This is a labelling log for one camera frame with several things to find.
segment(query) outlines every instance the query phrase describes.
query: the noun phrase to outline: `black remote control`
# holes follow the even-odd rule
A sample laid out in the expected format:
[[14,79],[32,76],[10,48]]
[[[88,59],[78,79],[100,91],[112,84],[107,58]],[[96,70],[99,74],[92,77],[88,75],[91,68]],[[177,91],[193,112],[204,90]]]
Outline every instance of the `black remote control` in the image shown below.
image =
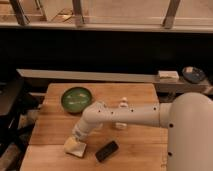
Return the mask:
[[118,149],[118,145],[115,141],[111,141],[104,147],[102,147],[98,152],[95,153],[95,156],[99,162],[102,162],[104,159],[106,159],[110,154],[115,152]]

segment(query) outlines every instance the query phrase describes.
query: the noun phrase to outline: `wooden cutting board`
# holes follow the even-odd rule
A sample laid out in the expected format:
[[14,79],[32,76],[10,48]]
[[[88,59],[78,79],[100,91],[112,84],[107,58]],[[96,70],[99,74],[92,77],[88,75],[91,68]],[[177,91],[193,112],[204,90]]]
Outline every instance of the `wooden cutting board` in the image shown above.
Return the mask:
[[[104,101],[109,107],[117,107],[122,97],[127,97],[132,107],[158,103],[152,84],[50,84],[21,170],[166,170],[167,130],[162,128],[129,124],[127,129],[117,130],[113,123],[106,123],[85,140],[87,149],[82,159],[65,154],[63,144],[80,115],[64,111],[60,100],[67,89],[76,86],[88,88],[93,101]],[[111,140],[116,141],[119,150],[99,163],[95,152]]]

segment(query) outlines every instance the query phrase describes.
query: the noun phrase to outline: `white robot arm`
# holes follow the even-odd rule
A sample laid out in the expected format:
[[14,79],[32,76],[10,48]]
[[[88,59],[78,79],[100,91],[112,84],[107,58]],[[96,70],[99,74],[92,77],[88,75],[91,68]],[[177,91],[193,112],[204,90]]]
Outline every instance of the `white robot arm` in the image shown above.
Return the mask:
[[169,129],[167,171],[213,170],[213,102],[198,93],[186,93],[172,104],[136,108],[107,108],[95,102],[73,128],[82,140],[103,122],[125,122]]
[[88,134],[103,122],[124,122],[154,127],[167,127],[171,104],[150,104],[134,108],[108,108],[103,102],[95,102],[87,107],[72,133],[79,139]]

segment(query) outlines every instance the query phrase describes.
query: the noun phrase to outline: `bowl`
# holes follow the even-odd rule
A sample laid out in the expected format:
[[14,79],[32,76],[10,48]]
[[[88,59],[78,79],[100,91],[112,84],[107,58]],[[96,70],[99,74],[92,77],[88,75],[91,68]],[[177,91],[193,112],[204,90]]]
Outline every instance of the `bowl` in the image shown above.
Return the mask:
[[92,103],[91,92],[84,87],[73,87],[64,92],[61,105],[69,113],[77,114]]

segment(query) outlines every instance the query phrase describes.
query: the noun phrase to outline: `white sponge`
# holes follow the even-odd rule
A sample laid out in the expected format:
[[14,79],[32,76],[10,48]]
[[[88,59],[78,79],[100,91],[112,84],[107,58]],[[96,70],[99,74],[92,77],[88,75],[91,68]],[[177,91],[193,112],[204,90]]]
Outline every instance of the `white sponge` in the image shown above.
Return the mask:
[[64,143],[64,151],[77,157],[83,157],[85,149],[86,144],[76,140],[73,136],[69,137]]
[[158,71],[158,76],[162,82],[178,82],[179,80],[177,71]]

